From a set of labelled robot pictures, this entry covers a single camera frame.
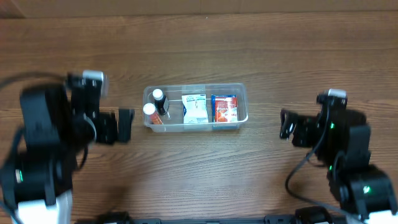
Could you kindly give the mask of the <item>orange tube white cap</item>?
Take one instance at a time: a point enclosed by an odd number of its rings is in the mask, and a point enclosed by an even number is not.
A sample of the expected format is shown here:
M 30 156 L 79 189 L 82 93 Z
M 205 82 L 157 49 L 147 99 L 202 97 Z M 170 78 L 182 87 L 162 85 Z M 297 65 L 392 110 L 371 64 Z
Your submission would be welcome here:
M 143 106 L 143 112 L 147 117 L 149 117 L 152 124 L 163 124 L 157 108 L 153 103 L 146 103 Z

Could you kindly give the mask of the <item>black bottle white cap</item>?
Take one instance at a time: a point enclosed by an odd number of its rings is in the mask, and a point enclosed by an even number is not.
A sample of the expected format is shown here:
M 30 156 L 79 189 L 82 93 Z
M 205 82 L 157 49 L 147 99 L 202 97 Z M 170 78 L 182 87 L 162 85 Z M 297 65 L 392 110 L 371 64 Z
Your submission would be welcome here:
M 163 93 L 161 89 L 155 89 L 152 92 L 152 96 L 154 98 L 154 104 L 157 108 L 157 111 L 160 115 L 165 115 L 169 111 L 169 100 Z

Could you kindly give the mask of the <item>white bandage box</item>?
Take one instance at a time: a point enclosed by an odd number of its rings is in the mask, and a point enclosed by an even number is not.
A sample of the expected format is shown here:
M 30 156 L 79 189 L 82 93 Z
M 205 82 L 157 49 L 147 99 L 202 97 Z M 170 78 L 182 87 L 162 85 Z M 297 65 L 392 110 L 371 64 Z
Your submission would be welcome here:
M 183 123 L 198 124 L 208 122 L 206 95 L 183 95 Z

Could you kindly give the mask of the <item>clear plastic container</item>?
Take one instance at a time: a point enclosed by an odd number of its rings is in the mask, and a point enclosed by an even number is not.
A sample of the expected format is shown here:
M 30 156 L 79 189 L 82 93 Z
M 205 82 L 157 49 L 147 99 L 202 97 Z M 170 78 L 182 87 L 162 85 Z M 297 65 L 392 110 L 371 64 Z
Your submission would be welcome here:
M 160 85 L 147 86 L 143 92 L 143 104 L 153 103 L 153 91 L 160 89 L 169 100 L 168 115 L 161 116 L 162 124 L 153 124 L 145 115 L 144 125 L 155 133 L 187 132 L 187 131 L 216 131 L 240 128 L 249 118 L 248 98 L 246 87 L 242 83 L 216 83 L 191 85 Z M 206 111 L 209 122 L 202 124 L 185 124 L 183 122 L 183 95 L 206 95 Z M 236 95 L 238 120 L 234 122 L 213 122 L 212 95 Z

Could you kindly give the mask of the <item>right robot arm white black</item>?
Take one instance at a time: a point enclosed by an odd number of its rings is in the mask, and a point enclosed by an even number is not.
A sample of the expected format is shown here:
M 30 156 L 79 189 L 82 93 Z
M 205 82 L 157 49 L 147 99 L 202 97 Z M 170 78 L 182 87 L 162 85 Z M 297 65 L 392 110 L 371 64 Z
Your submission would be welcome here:
M 328 169 L 326 177 L 339 212 L 360 222 L 386 212 L 392 222 L 397 221 L 392 181 L 370 163 L 371 127 L 364 113 L 324 107 L 316 116 L 305 116 L 281 110 L 280 120 L 280 138 L 309 148 L 305 159 L 316 156 Z

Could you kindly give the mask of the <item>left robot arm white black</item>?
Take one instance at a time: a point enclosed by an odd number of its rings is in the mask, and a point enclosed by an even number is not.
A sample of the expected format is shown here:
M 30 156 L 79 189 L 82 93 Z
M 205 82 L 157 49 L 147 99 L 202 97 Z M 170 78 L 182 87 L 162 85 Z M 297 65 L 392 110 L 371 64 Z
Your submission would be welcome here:
M 72 176 L 85 165 L 77 155 L 130 141 L 134 110 L 100 111 L 107 91 L 106 75 L 92 70 L 22 91 L 24 124 L 1 167 L 1 208 L 14 223 L 69 223 Z

